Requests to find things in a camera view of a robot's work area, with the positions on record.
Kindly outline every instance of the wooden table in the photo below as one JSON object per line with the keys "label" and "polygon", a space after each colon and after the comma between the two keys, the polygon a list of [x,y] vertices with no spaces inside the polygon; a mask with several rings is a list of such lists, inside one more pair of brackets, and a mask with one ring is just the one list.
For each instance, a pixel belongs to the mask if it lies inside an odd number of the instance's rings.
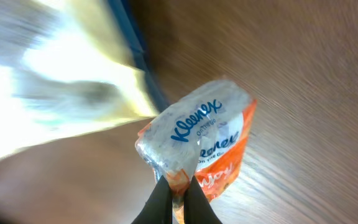
{"label": "wooden table", "polygon": [[[223,223],[358,224],[358,1],[132,1],[172,100],[215,78],[259,99]],[[153,189],[133,145],[147,121],[0,163],[0,216],[130,223]]]}

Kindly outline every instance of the orange packaging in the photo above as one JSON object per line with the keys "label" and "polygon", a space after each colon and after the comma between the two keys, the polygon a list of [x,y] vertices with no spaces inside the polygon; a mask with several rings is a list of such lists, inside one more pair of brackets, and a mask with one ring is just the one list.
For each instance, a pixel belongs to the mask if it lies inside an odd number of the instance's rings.
{"label": "orange packaging", "polygon": [[139,132],[135,146],[174,194],[183,223],[181,197],[195,176],[209,201],[240,172],[256,100],[234,82],[209,82],[171,105]]}

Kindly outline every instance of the blurred yellow object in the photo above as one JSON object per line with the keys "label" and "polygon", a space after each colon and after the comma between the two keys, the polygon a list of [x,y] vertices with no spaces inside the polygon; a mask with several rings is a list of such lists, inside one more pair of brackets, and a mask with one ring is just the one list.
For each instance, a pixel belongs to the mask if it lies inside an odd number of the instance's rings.
{"label": "blurred yellow object", "polygon": [[[0,159],[158,114],[104,0],[37,1],[0,0],[9,12],[1,14],[0,45],[15,53],[0,51]],[[21,31],[15,17],[37,18],[35,9],[52,22],[31,24],[46,35],[19,36],[31,39],[26,46],[12,37]]]}

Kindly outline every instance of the brown wooden surface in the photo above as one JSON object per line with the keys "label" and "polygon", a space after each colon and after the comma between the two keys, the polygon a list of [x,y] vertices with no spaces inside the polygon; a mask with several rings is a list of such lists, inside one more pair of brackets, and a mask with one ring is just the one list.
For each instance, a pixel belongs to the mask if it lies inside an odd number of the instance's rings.
{"label": "brown wooden surface", "polygon": [[[176,101],[226,76],[259,99],[223,223],[358,223],[358,1],[133,0]],[[0,216],[130,223],[153,188],[133,145],[147,121],[0,163]]]}

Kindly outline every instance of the kleenex logo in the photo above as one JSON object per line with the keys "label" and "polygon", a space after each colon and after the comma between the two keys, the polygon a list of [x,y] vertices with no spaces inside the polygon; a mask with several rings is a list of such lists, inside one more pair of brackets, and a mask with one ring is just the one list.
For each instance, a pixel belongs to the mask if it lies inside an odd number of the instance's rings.
{"label": "kleenex logo", "polygon": [[[203,119],[203,117],[209,115],[212,110],[216,113],[216,110],[222,107],[222,103],[220,105],[216,105],[216,100],[214,100],[212,103],[208,102],[207,105],[202,104],[200,106],[200,110],[194,113],[194,115],[190,115],[189,118],[187,118],[185,121],[177,121],[177,128],[175,128],[176,136],[173,135],[171,138],[173,140],[177,141],[183,141],[188,142],[189,140],[185,137],[187,137],[190,134],[191,129],[199,123],[200,120]],[[179,129],[185,130],[185,133],[180,133]]]}
{"label": "kleenex logo", "polygon": [[226,147],[230,147],[232,145],[234,145],[234,143],[237,141],[237,138],[239,137],[239,132],[236,132],[235,135],[230,136],[230,138],[227,138],[223,141],[220,142],[217,141],[214,145],[214,147],[210,148],[210,149],[202,149],[200,152],[200,157],[206,158],[210,155],[212,155],[212,153],[214,153],[216,151],[216,149],[223,149]]}

